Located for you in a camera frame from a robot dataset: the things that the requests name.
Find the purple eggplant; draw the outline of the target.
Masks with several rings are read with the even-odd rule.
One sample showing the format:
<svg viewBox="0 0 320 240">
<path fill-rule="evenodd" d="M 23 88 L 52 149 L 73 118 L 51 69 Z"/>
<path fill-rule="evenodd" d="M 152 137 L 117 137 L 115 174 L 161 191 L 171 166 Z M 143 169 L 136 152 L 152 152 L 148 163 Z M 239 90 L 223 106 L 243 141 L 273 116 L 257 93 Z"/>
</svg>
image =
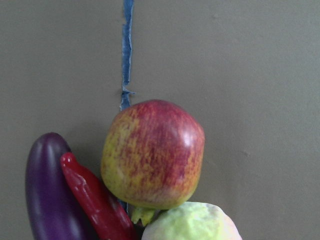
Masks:
<svg viewBox="0 0 320 240">
<path fill-rule="evenodd" d="M 62 172 L 60 158 L 70 150 L 64 138 L 54 132 L 40 136 L 30 149 L 25 172 L 25 196 L 36 240 L 98 239 Z"/>
</svg>

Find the red chili pepper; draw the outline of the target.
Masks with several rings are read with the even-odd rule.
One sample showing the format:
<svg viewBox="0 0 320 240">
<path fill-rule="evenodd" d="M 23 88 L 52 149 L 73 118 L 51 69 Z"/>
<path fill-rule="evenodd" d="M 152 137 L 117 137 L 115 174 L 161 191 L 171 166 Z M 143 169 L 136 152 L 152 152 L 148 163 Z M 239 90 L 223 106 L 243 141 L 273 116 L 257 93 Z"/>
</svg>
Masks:
<svg viewBox="0 0 320 240">
<path fill-rule="evenodd" d="M 105 185 L 71 152 L 63 154 L 60 165 L 74 197 L 101 240 L 137 240 L 138 235 L 125 209 Z"/>
</svg>

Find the red yellow apple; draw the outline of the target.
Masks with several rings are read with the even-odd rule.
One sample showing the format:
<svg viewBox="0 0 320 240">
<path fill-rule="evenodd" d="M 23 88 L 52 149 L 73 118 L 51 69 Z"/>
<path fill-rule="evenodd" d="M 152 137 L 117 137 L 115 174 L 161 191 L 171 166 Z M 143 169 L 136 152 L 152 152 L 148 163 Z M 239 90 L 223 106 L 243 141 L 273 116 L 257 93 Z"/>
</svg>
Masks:
<svg viewBox="0 0 320 240">
<path fill-rule="evenodd" d="M 187 201 L 201 174 L 203 127 L 164 100 L 128 107 L 113 120 L 104 144 L 101 177 L 120 200 L 166 210 Z"/>
</svg>

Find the green pink peach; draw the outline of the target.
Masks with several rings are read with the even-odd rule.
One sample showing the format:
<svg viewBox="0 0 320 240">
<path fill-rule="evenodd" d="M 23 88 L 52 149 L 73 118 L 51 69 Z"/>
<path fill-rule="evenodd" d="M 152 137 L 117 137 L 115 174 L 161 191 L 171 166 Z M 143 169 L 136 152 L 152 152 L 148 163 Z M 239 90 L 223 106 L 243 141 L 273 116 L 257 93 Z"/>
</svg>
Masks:
<svg viewBox="0 0 320 240">
<path fill-rule="evenodd" d="M 143 231 L 143 240 L 241 240 L 225 212 L 205 202 L 185 202 L 164 211 Z"/>
</svg>

